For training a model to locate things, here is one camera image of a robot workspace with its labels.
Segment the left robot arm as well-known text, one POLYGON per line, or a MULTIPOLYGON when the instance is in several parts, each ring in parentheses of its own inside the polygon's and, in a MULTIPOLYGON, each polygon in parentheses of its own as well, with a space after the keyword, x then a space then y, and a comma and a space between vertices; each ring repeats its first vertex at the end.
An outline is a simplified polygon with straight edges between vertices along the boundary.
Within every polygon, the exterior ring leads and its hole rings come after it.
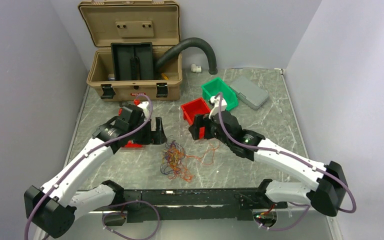
POLYGON ((151 129, 152 103, 128 104, 121 114, 97 127, 83 150, 55 177, 41 187, 31 186, 24 193, 27 233, 30 224, 54 239, 64 235, 75 220, 107 206, 119 209, 127 202, 125 190, 112 180, 77 194, 83 182, 106 160, 129 142, 139 145, 161 145, 167 141, 161 117, 151 129))

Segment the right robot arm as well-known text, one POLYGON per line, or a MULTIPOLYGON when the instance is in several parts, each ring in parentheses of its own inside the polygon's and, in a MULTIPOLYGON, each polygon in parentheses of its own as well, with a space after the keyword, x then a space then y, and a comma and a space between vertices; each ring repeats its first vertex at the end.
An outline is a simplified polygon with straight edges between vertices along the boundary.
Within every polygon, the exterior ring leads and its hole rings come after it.
POLYGON ((279 182, 265 179, 255 194, 256 203, 267 208, 271 204, 291 202, 307 204, 319 213, 335 217, 346 212, 341 207, 350 192, 342 166, 303 158, 276 145, 264 135, 242 128, 237 118, 228 111, 214 116, 198 114, 188 128, 194 140, 217 139, 236 156, 253 162, 265 163, 297 179, 297 182, 279 182))

